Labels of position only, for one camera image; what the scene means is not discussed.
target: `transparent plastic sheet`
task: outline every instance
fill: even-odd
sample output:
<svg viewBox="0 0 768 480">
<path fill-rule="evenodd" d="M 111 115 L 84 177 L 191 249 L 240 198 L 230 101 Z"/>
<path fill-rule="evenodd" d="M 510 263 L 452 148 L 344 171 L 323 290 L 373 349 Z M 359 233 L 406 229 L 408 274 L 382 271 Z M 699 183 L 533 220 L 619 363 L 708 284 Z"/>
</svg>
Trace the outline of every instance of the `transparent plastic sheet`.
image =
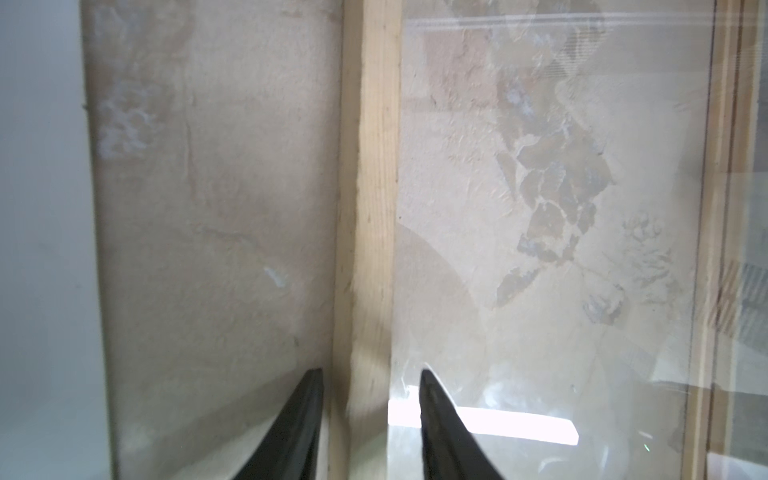
<svg viewBox="0 0 768 480">
<path fill-rule="evenodd" d="M 713 131 L 710 92 L 716 74 L 743 84 L 744 62 L 760 66 L 753 5 L 406 2 L 389 478 L 422 478 L 425 367 L 506 478 L 699 478 L 692 442 L 719 424 L 709 478 L 738 462 L 766 474 L 757 95 L 749 169 L 711 160 L 713 135 L 738 147 L 743 133 L 738 120 Z M 716 27 L 740 18 L 740 53 L 715 63 Z M 707 202 L 727 200 L 730 219 L 713 216 Z M 728 249 L 705 228 L 735 247 L 707 257 Z M 705 416 L 704 434 L 693 394 L 723 417 Z"/>
</svg>

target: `wooden strip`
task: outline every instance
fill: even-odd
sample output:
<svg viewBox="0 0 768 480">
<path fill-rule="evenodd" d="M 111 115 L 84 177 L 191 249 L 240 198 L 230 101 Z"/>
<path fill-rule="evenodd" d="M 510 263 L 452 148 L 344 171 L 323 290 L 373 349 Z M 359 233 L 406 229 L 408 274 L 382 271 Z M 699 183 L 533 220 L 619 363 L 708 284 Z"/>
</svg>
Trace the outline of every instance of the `wooden strip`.
<svg viewBox="0 0 768 480">
<path fill-rule="evenodd" d="M 386 478 L 402 0 L 346 0 L 329 478 Z"/>
<path fill-rule="evenodd" d="M 719 327 L 738 330 L 738 292 L 743 270 L 724 282 L 723 265 L 740 266 L 746 239 L 748 189 L 734 173 L 751 173 L 760 83 L 760 0 L 718 0 L 694 300 L 690 391 L 687 403 L 683 477 L 703 480 L 707 443 L 730 443 L 732 402 L 715 385 L 731 387 L 733 340 Z M 714 314 L 714 321 L 704 321 Z"/>
<path fill-rule="evenodd" d="M 717 0 L 713 26 L 707 144 L 704 155 L 699 249 L 694 290 L 694 323 L 690 353 L 689 391 L 683 448 L 685 480 L 703 480 L 709 435 L 710 386 L 713 378 L 715 325 L 722 280 L 725 226 L 725 174 L 730 157 L 734 62 L 738 45 L 740 0 Z M 707 318 L 714 315 L 714 322 Z"/>
</svg>

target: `black pointed object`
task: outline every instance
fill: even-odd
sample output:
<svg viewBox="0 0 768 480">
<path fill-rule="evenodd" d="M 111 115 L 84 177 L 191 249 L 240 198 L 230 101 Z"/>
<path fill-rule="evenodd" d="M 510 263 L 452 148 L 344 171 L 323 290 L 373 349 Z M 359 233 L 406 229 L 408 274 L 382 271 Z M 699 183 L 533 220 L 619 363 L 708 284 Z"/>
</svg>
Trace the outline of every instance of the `black pointed object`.
<svg viewBox="0 0 768 480">
<path fill-rule="evenodd" d="M 419 404 L 425 480 L 503 480 L 427 369 L 422 370 Z"/>
<path fill-rule="evenodd" d="M 307 370 L 233 480 L 314 480 L 323 418 L 323 370 Z"/>
</svg>

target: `wooden frame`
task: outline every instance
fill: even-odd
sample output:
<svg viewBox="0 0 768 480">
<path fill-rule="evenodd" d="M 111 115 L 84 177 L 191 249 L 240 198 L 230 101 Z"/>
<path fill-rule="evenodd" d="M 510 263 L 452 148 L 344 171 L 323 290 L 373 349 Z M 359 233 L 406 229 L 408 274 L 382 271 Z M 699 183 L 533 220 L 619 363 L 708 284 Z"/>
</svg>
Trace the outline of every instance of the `wooden frame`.
<svg viewBox="0 0 768 480">
<path fill-rule="evenodd" d="M 763 41 L 762 0 L 716 2 L 699 251 L 694 293 L 685 480 L 707 477 L 707 452 L 727 453 L 733 414 L 733 333 L 752 171 Z"/>
<path fill-rule="evenodd" d="M 386 478 L 402 0 L 346 0 L 329 478 Z"/>
</svg>

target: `stained wall surface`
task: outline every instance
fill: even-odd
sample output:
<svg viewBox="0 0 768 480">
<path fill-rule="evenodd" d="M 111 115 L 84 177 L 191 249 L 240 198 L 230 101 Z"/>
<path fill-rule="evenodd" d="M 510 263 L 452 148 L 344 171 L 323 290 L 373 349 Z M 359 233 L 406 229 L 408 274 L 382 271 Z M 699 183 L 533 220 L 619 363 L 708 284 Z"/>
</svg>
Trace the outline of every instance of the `stained wall surface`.
<svg viewBox="0 0 768 480">
<path fill-rule="evenodd" d="M 329 363 L 340 3 L 82 3 L 120 479 L 230 478 Z"/>
<path fill-rule="evenodd" d="M 392 398 L 573 422 L 480 435 L 508 478 L 679 478 L 712 1 L 406 4 Z"/>
</svg>

